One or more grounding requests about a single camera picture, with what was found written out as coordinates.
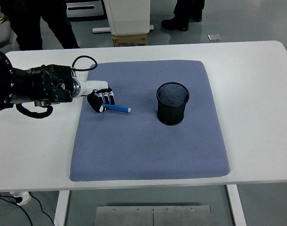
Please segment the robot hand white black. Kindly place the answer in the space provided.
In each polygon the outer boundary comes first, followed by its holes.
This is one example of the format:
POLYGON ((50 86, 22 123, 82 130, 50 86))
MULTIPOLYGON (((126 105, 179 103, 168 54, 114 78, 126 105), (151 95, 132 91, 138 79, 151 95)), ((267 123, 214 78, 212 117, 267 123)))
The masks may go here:
POLYGON ((98 113, 108 110, 107 105, 115 105, 114 93, 106 81, 80 81, 75 98, 86 96, 87 102, 98 113))

